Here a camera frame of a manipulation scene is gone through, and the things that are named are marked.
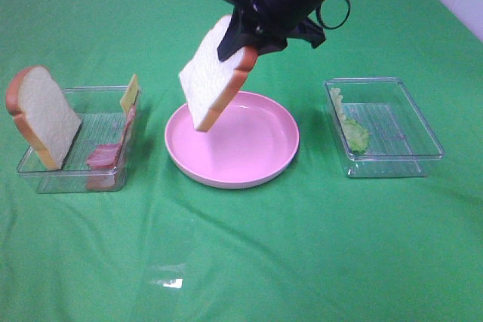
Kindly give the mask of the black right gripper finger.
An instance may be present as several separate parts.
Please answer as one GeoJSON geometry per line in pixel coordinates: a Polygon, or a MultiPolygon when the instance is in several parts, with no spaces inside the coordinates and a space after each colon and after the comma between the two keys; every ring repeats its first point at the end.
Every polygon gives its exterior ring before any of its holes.
{"type": "Polygon", "coordinates": [[[257,35],[257,53],[259,55],[283,51],[287,47],[287,39],[270,33],[257,35]]]}
{"type": "Polygon", "coordinates": [[[226,61],[238,50],[257,46],[257,22],[239,6],[235,6],[224,37],[217,48],[219,61],[226,61]]]}

